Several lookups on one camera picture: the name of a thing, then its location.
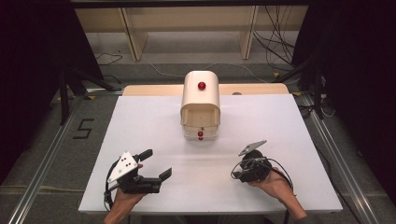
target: wooden desk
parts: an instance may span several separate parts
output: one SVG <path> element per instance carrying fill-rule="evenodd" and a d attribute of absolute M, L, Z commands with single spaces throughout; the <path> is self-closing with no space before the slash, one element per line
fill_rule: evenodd
<path fill-rule="evenodd" d="M 182 85 L 126 88 L 114 109 L 78 210 L 104 213 L 103 191 L 111 164 L 125 150 L 137 154 L 152 148 L 154 155 L 143 162 L 145 167 L 139 174 L 155 177 L 169 167 L 173 174 L 163 182 L 159 194 L 148 195 L 134 208 L 134 214 L 285 211 L 276 199 L 230 177 L 231 170 L 241 161 L 237 154 L 247 144 L 263 139 L 268 142 L 259 150 L 285 167 L 308 212 L 342 210 L 294 99 L 285 89 L 283 84 L 221 85 L 218 139 L 189 141 L 183 137 L 180 125 L 178 93 Z M 152 90 L 161 96 L 153 96 Z M 226 95 L 236 91 L 244 95 Z"/>

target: gray floor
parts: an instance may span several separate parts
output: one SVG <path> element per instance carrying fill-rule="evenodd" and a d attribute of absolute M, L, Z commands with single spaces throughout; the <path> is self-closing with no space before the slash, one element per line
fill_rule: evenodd
<path fill-rule="evenodd" d="M 290 43 L 295 41 L 297 33 L 286 33 Z M 287 67 L 274 55 L 267 55 L 257 41 L 253 42 L 250 58 L 242 60 L 234 33 L 154 33 L 150 34 L 140 62 L 132 62 L 128 46 L 123 34 L 88 34 L 92 49 L 96 56 L 101 53 L 119 54 L 121 60 L 111 65 L 103 65 L 101 69 L 106 76 L 106 82 L 114 86 L 124 87 L 129 84 L 159 84 L 182 83 L 183 76 L 191 70 L 210 70 L 219 76 L 220 83 L 269 82 L 274 79 L 276 70 L 267 64 Z M 282 53 L 282 48 L 273 45 Z M 111 63 L 118 56 L 102 56 L 99 63 Z M 290 91 L 297 91 L 297 78 L 288 80 Z M 71 99 L 72 110 L 75 109 L 70 126 L 64 130 L 64 138 L 59 145 L 50 167 L 44 173 L 43 181 L 39 184 L 36 197 L 26 210 L 23 223 L 87 223 L 91 218 L 78 211 L 78 204 L 88 183 L 92 167 L 100 150 L 106 128 L 111 119 L 112 110 L 118 95 L 96 95 L 94 99 Z M 0 223 L 7 223 L 14 209 L 19 204 L 21 196 L 34 179 L 41 162 L 48 155 L 49 148 L 53 148 L 52 141 L 60 130 L 61 105 L 55 95 L 50 110 L 45 115 L 36 135 L 32 138 L 31 147 L 21 154 L 6 181 L 0 188 Z M 297 97 L 298 105 L 306 104 L 303 97 Z M 76 139 L 85 133 L 78 131 L 83 119 L 88 121 L 92 132 L 87 139 Z M 323 165 L 331 170 L 334 185 L 346 198 L 352 211 L 360 215 L 359 207 L 353 200 L 353 192 L 349 191 L 343 178 L 336 168 L 328 147 L 319 134 L 317 124 L 311 116 L 305 119 L 305 124 L 312 140 L 319 150 L 330 161 L 331 167 L 325 160 Z M 340 149 L 347 167 L 357 180 L 364 197 L 374 210 L 377 223 L 395 223 L 396 208 L 385 191 L 376 181 L 368 168 L 364 158 L 357 154 L 354 142 L 351 140 L 343 122 L 333 116 L 325 117 L 324 123 L 329 129 L 334 143 Z M 344 210 L 339 213 L 320 215 L 325 223 L 357 223 L 350 210 L 344 203 Z M 269 216 L 274 223 L 283 222 L 283 214 Z"/>

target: white tabletop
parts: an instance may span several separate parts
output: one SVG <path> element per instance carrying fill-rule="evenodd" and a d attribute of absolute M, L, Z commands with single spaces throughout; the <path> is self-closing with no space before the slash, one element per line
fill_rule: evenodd
<path fill-rule="evenodd" d="M 336 212 L 342 206 L 290 94 L 221 95 L 219 137 L 189 141 L 180 125 L 181 96 L 121 96 L 79 211 L 103 213 L 105 181 L 111 164 L 124 151 L 153 149 L 139 174 L 157 177 L 172 167 L 161 192 L 134 207 L 137 215 L 265 214 L 284 211 L 278 200 L 231 178 L 250 143 L 267 140 L 258 150 L 281 163 L 306 211 Z"/>

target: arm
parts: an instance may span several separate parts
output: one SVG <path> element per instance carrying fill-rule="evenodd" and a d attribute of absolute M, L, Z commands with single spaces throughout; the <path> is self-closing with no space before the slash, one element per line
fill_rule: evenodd
<path fill-rule="evenodd" d="M 121 222 L 134 206 L 142 200 L 147 194 L 126 194 L 122 190 L 117 189 L 116 199 L 114 200 L 113 207 L 105 217 L 105 224 L 116 224 Z"/>
<path fill-rule="evenodd" d="M 264 180 L 250 182 L 249 185 L 262 189 L 271 197 L 278 199 L 289 210 L 294 220 L 307 217 L 307 213 L 294 196 L 288 182 L 281 175 L 271 171 Z"/>

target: red knob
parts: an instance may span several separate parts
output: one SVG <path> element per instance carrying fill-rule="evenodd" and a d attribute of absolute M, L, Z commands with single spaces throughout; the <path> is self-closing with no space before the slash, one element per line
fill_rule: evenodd
<path fill-rule="evenodd" d="M 198 83 L 198 89 L 200 91 L 203 91 L 206 88 L 206 84 L 204 82 Z"/>

